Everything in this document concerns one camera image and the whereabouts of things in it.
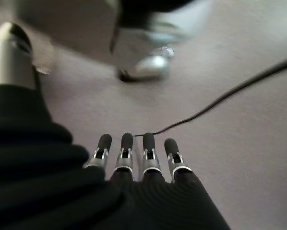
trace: gray carpet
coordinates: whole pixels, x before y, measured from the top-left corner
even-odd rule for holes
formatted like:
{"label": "gray carpet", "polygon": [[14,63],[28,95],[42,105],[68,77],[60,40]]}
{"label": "gray carpet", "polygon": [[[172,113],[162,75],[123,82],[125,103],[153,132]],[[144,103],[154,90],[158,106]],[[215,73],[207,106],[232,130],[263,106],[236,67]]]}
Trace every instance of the gray carpet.
{"label": "gray carpet", "polygon": [[[205,31],[175,50],[169,79],[126,84],[114,77],[114,67],[57,47],[54,73],[42,78],[47,104],[89,151],[103,133],[113,136],[108,176],[124,132],[160,130],[286,58],[287,0],[216,0]],[[169,181],[168,137],[177,140],[232,229],[287,230],[287,71],[156,136]]]}

